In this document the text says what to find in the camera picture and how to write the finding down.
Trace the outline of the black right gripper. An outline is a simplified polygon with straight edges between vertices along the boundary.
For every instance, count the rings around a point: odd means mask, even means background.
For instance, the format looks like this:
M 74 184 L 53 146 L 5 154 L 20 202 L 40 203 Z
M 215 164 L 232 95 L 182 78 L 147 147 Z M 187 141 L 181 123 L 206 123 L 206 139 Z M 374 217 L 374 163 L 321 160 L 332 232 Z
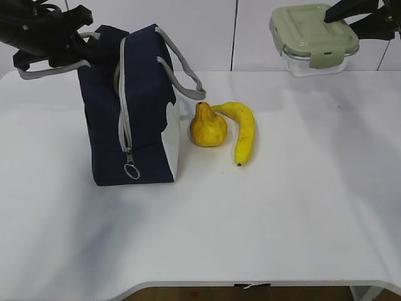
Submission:
M 390 41 L 400 33 L 400 0 L 342 0 L 326 10 L 324 21 L 332 23 L 351 16 L 368 14 L 350 25 L 360 40 Z

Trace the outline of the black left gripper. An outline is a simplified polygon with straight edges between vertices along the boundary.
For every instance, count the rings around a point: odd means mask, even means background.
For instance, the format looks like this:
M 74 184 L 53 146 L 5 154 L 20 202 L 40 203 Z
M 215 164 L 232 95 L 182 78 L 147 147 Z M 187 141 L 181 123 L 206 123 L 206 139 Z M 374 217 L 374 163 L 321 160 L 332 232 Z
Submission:
M 92 23 L 92 12 L 81 4 L 63 11 L 47 1 L 1 1 L 1 42 L 18 50 L 13 65 L 22 70 L 45 60 L 53 68 L 96 62 L 101 33 L 74 33 Z

